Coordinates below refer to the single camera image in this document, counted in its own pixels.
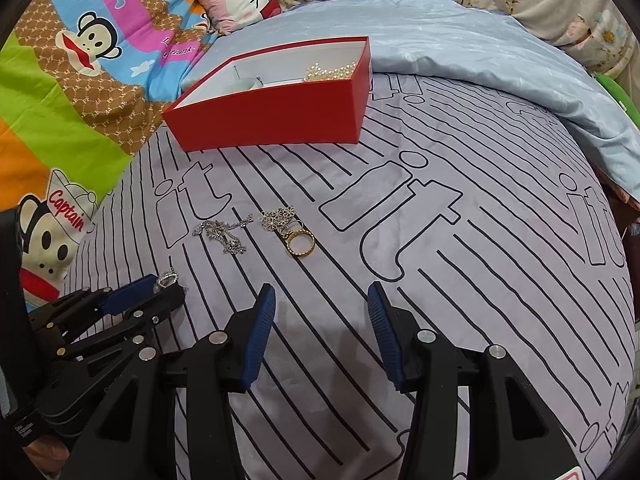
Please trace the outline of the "left hand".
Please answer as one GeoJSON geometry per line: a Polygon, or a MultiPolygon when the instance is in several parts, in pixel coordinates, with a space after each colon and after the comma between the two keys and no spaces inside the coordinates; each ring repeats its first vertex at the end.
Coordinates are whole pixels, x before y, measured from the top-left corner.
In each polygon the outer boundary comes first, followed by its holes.
{"type": "Polygon", "coordinates": [[[23,451],[32,463],[46,476],[56,478],[63,470],[70,451],[66,445],[55,438],[44,436],[36,439],[23,451]]]}

